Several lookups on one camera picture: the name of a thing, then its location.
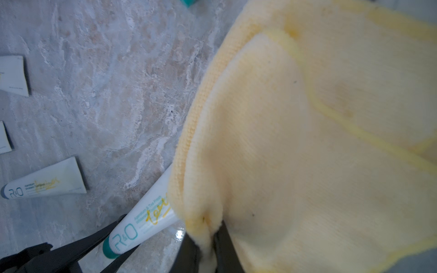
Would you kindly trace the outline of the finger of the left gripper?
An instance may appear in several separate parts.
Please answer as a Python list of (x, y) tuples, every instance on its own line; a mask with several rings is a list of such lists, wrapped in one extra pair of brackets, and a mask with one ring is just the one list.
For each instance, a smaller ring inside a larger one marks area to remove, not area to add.
[(136, 251), (137, 248), (138, 246), (120, 255), (110, 265), (104, 268), (101, 273), (117, 273), (119, 268)]
[(80, 273), (79, 260), (103, 242), (123, 218), (125, 215), (98, 232), (55, 250), (45, 242), (1, 258), (1, 272)]

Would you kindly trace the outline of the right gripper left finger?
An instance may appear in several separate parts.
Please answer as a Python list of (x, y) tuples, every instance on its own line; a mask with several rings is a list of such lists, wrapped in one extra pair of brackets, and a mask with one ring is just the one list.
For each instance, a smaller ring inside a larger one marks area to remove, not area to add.
[(188, 233), (185, 233), (182, 244), (169, 273), (198, 273), (201, 251)]

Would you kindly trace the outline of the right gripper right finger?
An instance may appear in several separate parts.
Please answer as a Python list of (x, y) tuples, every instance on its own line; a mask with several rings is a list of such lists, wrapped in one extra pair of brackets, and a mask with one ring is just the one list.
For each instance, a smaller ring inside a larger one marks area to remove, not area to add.
[(217, 259), (217, 273), (245, 273), (224, 221), (213, 237), (213, 248)]

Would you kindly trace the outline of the teal cap toothpaste tube back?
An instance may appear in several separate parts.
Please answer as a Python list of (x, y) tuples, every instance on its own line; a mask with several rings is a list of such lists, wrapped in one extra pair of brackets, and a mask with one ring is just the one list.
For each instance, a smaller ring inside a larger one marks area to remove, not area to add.
[(171, 170), (169, 166), (105, 239), (107, 258), (119, 257), (178, 221), (167, 197)]

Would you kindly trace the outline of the teal cap toothpaste tube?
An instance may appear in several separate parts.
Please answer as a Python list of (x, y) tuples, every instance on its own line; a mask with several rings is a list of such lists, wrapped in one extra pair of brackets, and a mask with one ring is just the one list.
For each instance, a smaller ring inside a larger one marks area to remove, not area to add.
[(191, 7), (193, 4), (195, 4), (197, 2), (197, 0), (180, 0), (182, 4), (184, 4), (184, 6)]
[(169, 166), (105, 239), (107, 258), (119, 257), (178, 221), (167, 197), (171, 170)]

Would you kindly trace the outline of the dark green cap toothpaste tube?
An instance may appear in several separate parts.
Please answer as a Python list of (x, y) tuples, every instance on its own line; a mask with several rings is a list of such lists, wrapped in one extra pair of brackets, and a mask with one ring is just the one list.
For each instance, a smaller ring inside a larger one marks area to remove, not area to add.
[(74, 157), (13, 180), (1, 189), (1, 197), (7, 200), (66, 194), (86, 194), (86, 187)]

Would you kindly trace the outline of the yellow cleaning cloth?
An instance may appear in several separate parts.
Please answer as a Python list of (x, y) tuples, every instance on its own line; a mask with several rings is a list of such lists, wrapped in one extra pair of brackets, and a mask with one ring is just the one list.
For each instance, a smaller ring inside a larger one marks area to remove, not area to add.
[(437, 248), (437, 25), (370, 1), (248, 1), (199, 86), (168, 197), (218, 268), (382, 273)]

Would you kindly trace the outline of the toothpaste tube near left arm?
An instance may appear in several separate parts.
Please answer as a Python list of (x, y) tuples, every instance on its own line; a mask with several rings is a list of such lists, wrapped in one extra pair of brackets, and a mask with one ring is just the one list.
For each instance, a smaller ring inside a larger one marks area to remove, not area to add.
[(19, 55), (1, 56), (1, 90), (20, 96), (29, 96), (24, 58)]

